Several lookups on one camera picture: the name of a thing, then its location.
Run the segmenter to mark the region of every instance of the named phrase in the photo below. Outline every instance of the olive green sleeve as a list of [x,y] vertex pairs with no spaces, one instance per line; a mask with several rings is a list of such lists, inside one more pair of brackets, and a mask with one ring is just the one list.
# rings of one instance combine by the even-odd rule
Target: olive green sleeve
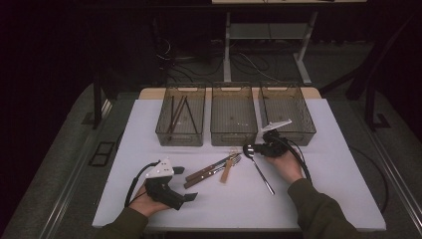
[[95,239],[139,239],[146,224],[148,224],[147,217],[125,207],[113,223],[100,229]]
[[298,210],[298,224],[305,238],[361,238],[338,203],[317,192],[307,179],[294,182],[288,192]]

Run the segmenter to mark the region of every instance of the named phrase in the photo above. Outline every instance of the cable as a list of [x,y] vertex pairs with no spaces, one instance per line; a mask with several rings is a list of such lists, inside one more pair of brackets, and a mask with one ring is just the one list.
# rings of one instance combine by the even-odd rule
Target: cable
[[220,67],[221,67],[222,64],[223,64],[223,59],[221,59],[221,61],[219,62],[217,68],[214,71],[210,72],[210,73],[196,73],[196,72],[194,72],[194,71],[192,71],[192,70],[190,70],[190,69],[188,69],[186,67],[181,66],[180,64],[176,64],[175,67],[183,68],[184,70],[186,70],[186,71],[188,71],[188,72],[190,72],[190,73],[192,73],[193,75],[196,75],[196,76],[206,77],[206,76],[211,76],[211,75],[216,74],[218,72],[218,70],[220,69]]
[[139,195],[137,195],[137,196],[135,196],[135,197],[133,197],[133,199],[131,199],[131,201],[129,202],[129,205],[134,201],[134,200],[136,200],[137,198],[139,198],[139,197],[141,197],[142,195],[144,195],[146,193],[146,191],[144,191],[144,192],[142,192],[142,193],[140,193]]
[[120,147],[120,142],[121,142],[121,138],[123,137],[123,133],[124,133],[124,130],[118,135],[115,150],[118,150],[118,148]]
[[174,69],[174,68],[171,68],[171,70],[183,74],[185,77],[187,77],[190,80],[190,82],[193,82],[192,78],[189,77],[189,75],[187,75],[186,73],[184,73],[180,70]]
[[172,76],[171,76],[170,74],[168,74],[168,73],[167,73],[167,77],[168,77],[168,78],[173,79],[173,81],[174,81],[175,83],[180,82],[180,81],[177,81],[174,77],[172,77]]
[[389,197],[390,197],[390,196],[389,196],[388,183],[387,183],[387,179],[385,178],[384,173],[382,173],[381,168],[379,168],[379,166],[378,166],[378,165],[376,165],[375,161],[374,161],[372,158],[370,158],[368,155],[366,155],[364,152],[362,152],[361,150],[357,149],[356,147],[353,147],[353,146],[350,146],[350,145],[348,145],[348,147],[349,147],[350,149],[355,150],[356,152],[358,152],[358,153],[360,153],[362,156],[364,156],[366,159],[368,159],[368,160],[372,163],[372,165],[373,165],[373,166],[375,166],[376,170],[378,170],[379,174],[381,175],[381,177],[382,177],[382,182],[383,182],[383,184],[384,184],[384,189],[385,189],[385,199],[384,199],[384,203],[383,203],[383,205],[382,205],[382,207],[381,207],[381,209],[380,209],[380,212],[381,212],[381,213],[384,213],[384,212],[385,212],[385,209],[387,208],[388,201],[389,201]]
[[165,58],[165,57],[162,57],[162,56],[160,56],[160,55],[158,55],[158,54],[155,54],[159,59],[162,59],[162,60],[164,60],[164,61],[171,61],[171,58]]
[[242,56],[242,59],[243,60],[248,60],[249,62],[248,62],[248,64],[243,64],[243,63],[241,63],[241,62],[239,62],[239,64],[241,64],[242,66],[244,66],[244,67],[247,67],[247,68],[250,68],[250,69],[254,69],[254,70],[260,70],[260,71],[268,71],[269,69],[270,69],[270,64],[264,59],[264,58],[262,58],[262,57],[258,57],[259,59],[261,59],[261,61],[263,61],[264,62],[264,64],[266,65],[266,67],[265,68],[259,68],[258,66],[257,66],[257,64],[252,64],[252,67],[250,66],[251,64],[249,64],[249,63],[251,63],[252,61],[250,60],[250,58],[248,58],[248,57],[246,57],[246,55],[244,55],[243,53],[238,53],[238,52],[233,52],[233,55],[236,55],[236,54],[239,54],[239,55],[243,55]]
[[165,40],[164,38],[160,38],[161,40],[164,40],[164,42],[166,42],[167,43],[167,45],[168,45],[168,49],[167,49],[167,51],[165,51],[165,53],[164,54],[167,54],[167,53],[169,53],[170,52],[170,50],[171,50],[171,44],[170,44],[170,42],[169,41],[167,41],[167,40]]
[[301,153],[301,156],[302,157],[300,157],[298,155],[298,153],[295,151],[295,149],[292,148],[292,146],[289,145],[288,143],[286,143],[283,140],[281,140],[281,139],[279,139],[277,137],[274,137],[274,136],[272,136],[271,138],[279,141],[280,143],[282,143],[293,154],[293,156],[298,160],[299,165],[304,170],[305,177],[307,178],[307,180],[310,181],[311,184],[313,184],[313,180],[311,179],[311,174],[310,174],[310,171],[308,170],[307,163],[305,162],[304,154],[302,153],[301,148],[297,144],[295,144],[293,141],[287,139],[288,142],[293,143],[294,146],[298,148],[298,150]]
[[[211,58],[215,58],[215,57],[223,57],[223,52],[215,52],[215,53],[211,53],[210,54]],[[176,57],[174,58],[174,63],[184,63],[184,64],[188,64],[188,63],[198,63],[198,62],[203,62],[203,59],[192,56],[192,57]]]
[[264,77],[266,77],[266,78],[269,78],[269,79],[271,79],[271,80],[274,80],[274,81],[276,81],[276,82],[281,82],[280,80],[278,80],[278,79],[275,79],[275,78],[272,78],[272,77],[270,77],[270,76],[268,76],[267,74],[265,74],[265,73],[263,73],[247,56],[245,56],[245,54],[243,54],[243,53],[238,53],[239,55],[241,55],[241,56],[243,56],[243,57],[245,57],[246,58],[246,60],[248,60],[251,64],[252,64],[252,66],[254,66],[254,68],[261,74],[261,75],[263,75]]
[[145,166],[143,169],[140,170],[140,172],[137,174],[137,176],[133,179],[132,184],[130,185],[129,191],[127,192],[127,196],[126,196],[126,201],[124,202],[124,207],[127,207],[130,204],[130,197],[133,193],[134,188],[137,185],[137,182],[139,181],[140,176],[142,175],[142,173],[144,171],[146,171],[147,168],[152,167],[152,166],[156,166],[159,163],[159,161],[157,162],[152,162],[149,165]]
[[213,83],[211,80],[209,80],[208,78],[192,78],[192,79],[194,79],[194,80],[199,80],[199,81],[201,81],[201,80],[204,80],[205,82],[207,82],[207,83]]
[[242,70],[242,69],[240,69],[239,68],[239,66],[237,65],[239,62],[238,62],[238,60],[236,60],[236,58],[231,58],[231,61],[230,61],[230,63],[239,71],[239,72],[241,72],[241,73],[243,73],[243,74],[246,74],[246,75],[250,75],[250,76],[256,76],[256,75],[260,75],[260,73],[259,72],[253,72],[253,73],[249,73],[249,72],[246,72],[246,71],[244,71],[244,70]]

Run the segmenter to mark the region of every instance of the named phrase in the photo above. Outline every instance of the wire mesh basket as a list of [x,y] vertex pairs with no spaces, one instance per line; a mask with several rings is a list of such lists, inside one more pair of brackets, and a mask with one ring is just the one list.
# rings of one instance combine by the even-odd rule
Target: wire mesh basket
[[241,146],[255,143],[258,127],[249,83],[214,83],[211,106],[211,143]]
[[167,84],[155,133],[162,146],[202,146],[206,85]]
[[297,145],[308,145],[317,132],[307,103],[297,83],[260,82],[259,104],[263,127],[291,120],[279,127],[280,136]]

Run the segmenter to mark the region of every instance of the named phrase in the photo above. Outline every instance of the white table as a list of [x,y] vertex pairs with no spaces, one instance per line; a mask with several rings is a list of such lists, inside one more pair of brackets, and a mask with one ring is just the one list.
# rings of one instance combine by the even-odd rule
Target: white table
[[[182,195],[198,192],[198,196],[194,201],[184,203],[179,211],[170,209],[153,215],[147,230],[295,231],[300,229],[294,203],[287,194],[287,184],[259,155],[256,156],[256,161],[275,189],[276,195],[270,193],[252,161],[245,156],[231,169],[226,184],[219,182],[222,173],[219,172],[187,190],[184,189],[185,176],[224,158],[230,147],[211,145],[209,100],[206,101],[203,146],[160,146],[154,131],[161,104],[162,100],[135,102],[93,226],[102,227],[113,222],[123,208],[132,179],[147,164],[168,156],[173,166],[185,167],[183,174],[173,176],[169,186]],[[314,186],[318,191],[337,200],[347,220],[359,231],[385,230],[385,221],[348,150],[327,101],[307,99],[307,104],[316,125],[316,135],[308,146],[302,147],[302,151]],[[255,107],[260,126],[257,102]]]

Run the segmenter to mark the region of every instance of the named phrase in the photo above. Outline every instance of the metal tool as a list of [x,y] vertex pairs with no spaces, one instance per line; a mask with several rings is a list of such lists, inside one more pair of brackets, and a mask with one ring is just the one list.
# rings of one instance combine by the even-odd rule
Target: metal tool
[[264,174],[261,172],[260,168],[258,167],[257,163],[254,160],[255,151],[250,144],[246,144],[243,146],[243,153],[245,156],[250,158],[253,162],[255,167],[257,168],[258,172],[260,173],[261,177],[263,178],[265,184],[267,185],[268,189],[270,190],[271,194],[275,194],[274,189],[271,187],[270,183],[268,183],[267,179],[265,178]]
[[200,176],[200,175],[202,175],[202,174],[204,174],[204,173],[208,172],[209,170],[212,170],[212,169],[214,169],[214,168],[216,168],[216,167],[218,167],[218,166],[224,165],[224,164],[226,163],[226,161],[227,161],[228,159],[230,159],[230,157],[236,157],[236,156],[238,156],[238,155],[240,155],[240,154],[241,154],[241,153],[235,153],[235,154],[233,154],[233,155],[229,155],[229,156],[227,156],[227,157],[225,157],[225,158],[223,158],[223,159],[219,160],[219,161],[218,161],[218,162],[216,162],[216,163],[213,163],[213,164],[211,164],[211,165],[209,165],[209,166],[207,166],[207,167],[204,167],[204,168],[202,168],[201,170],[199,170],[199,171],[197,171],[197,172],[195,172],[195,173],[190,174],[189,176],[187,176],[187,177],[186,177],[186,181],[190,181],[190,180],[192,180],[193,178],[198,177],[198,176]]
[[196,175],[195,177],[192,177],[192,175],[190,175],[189,177],[190,177],[190,179],[188,180],[187,179],[187,177],[186,177],[186,183],[185,184],[183,184],[183,186],[184,186],[184,188],[189,188],[189,187],[191,187],[191,186],[193,186],[193,185],[195,185],[196,183],[198,183],[198,182],[201,182],[201,181],[203,181],[204,179],[206,179],[206,178],[208,178],[208,177],[210,177],[210,176],[212,176],[212,175],[214,175],[215,173],[217,173],[217,172],[219,172],[219,171],[221,171],[221,170],[223,170],[225,167],[226,167],[226,161],[227,160],[232,160],[232,162],[233,162],[233,166],[234,165],[236,165],[239,161],[240,161],[240,159],[242,158],[241,156],[240,156],[240,153],[236,153],[237,155],[235,156],[235,157],[233,157],[233,155],[230,155],[230,156],[228,156],[228,157],[226,157],[226,158],[224,158],[223,160],[224,160],[224,163],[220,163],[221,161],[223,161],[223,160],[220,160],[220,161],[218,161],[218,162],[216,162],[216,163],[214,163],[214,164],[212,164],[212,165],[210,165],[210,166],[208,166],[208,167],[205,167],[204,169],[206,169],[206,168],[209,168],[209,167],[211,167],[212,166],[212,168],[210,169],[210,170],[207,170],[207,171],[203,171],[204,169],[202,169],[202,170],[200,170],[200,171],[198,171],[198,172],[195,172],[195,173],[193,173],[192,175]]

